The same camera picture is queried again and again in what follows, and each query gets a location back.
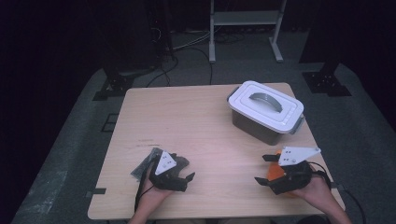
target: orange part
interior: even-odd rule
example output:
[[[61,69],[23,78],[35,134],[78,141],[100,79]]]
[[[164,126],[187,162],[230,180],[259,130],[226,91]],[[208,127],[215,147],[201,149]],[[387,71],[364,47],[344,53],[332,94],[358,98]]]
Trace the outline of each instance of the orange part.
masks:
[[[278,150],[276,152],[276,155],[280,155],[280,153],[281,153],[281,150]],[[268,169],[267,179],[269,181],[272,181],[272,180],[282,177],[284,174],[285,174],[285,171],[282,169],[282,167],[280,167],[277,162],[272,161],[270,164],[270,167]],[[286,192],[284,194],[287,196],[290,196],[290,197],[297,197],[295,194],[293,194],[291,192]]]

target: gray carpet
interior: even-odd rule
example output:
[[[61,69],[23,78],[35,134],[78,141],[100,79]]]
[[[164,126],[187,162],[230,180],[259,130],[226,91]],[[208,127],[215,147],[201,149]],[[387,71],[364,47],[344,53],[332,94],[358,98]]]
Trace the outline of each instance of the gray carpet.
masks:
[[[308,125],[319,145],[334,180],[358,199],[367,223],[394,223],[396,220],[396,133],[362,88],[358,77],[340,64],[335,72],[352,96],[329,97],[312,93],[302,72],[318,71],[321,63],[299,64],[307,33],[281,32],[278,40],[284,62],[277,63],[268,44],[269,34],[245,35],[231,45],[216,45],[217,62],[212,64],[212,85],[258,82],[287,82],[304,104]],[[196,35],[174,35],[178,46]],[[208,52],[207,42],[194,46]],[[196,49],[176,52],[178,64],[168,73],[171,86],[210,84],[211,68],[205,55]],[[163,69],[175,64],[163,59]],[[138,77],[133,88],[146,87],[160,69]],[[101,132],[107,116],[119,113],[122,97],[93,101],[106,76],[102,70],[81,93],[64,124],[31,192],[13,223],[106,223],[87,217],[111,133]],[[150,87],[166,86],[165,76]],[[341,192],[353,223],[361,223],[358,206]],[[273,217],[279,224],[293,223],[299,217]],[[125,223],[123,220],[111,223]]]

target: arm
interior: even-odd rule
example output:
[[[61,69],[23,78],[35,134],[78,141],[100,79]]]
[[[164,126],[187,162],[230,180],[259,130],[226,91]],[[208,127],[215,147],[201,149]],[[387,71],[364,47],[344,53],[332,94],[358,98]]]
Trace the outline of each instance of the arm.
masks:
[[[294,190],[292,193],[326,214],[332,224],[352,224],[347,213],[332,196],[323,177],[312,176],[311,182],[305,188]]]
[[[145,224],[149,215],[153,213],[163,201],[172,194],[172,190],[157,189],[149,180],[149,173],[143,185],[143,194],[141,195],[139,206],[129,220],[128,224]]]

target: wooden table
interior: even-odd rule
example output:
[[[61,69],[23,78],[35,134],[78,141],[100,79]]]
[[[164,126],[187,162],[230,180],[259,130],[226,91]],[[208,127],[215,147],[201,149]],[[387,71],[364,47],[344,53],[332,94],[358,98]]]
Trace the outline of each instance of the wooden table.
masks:
[[[293,96],[286,83],[266,84]],[[151,218],[278,217],[321,212],[298,198],[275,195],[260,186],[269,162],[283,146],[316,147],[305,123],[295,135],[285,134],[276,146],[244,133],[232,124],[228,95],[239,85],[130,89],[120,111],[88,211],[91,219],[123,219],[134,213],[139,183],[132,170],[154,147],[185,157],[190,165],[180,177],[195,172],[186,192],[175,192]],[[327,166],[321,155],[310,161]],[[336,200],[344,203],[338,190]]]

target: white plastic part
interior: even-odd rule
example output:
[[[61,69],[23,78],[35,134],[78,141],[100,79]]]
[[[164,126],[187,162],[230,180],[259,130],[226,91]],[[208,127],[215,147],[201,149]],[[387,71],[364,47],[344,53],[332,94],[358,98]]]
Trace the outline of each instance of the white plastic part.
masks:
[[[296,165],[320,153],[318,147],[283,147],[278,164],[280,166]]]
[[[155,175],[160,175],[163,172],[175,167],[177,165],[176,161],[169,155],[168,152],[163,151],[160,161],[158,162],[157,169],[155,170]]]

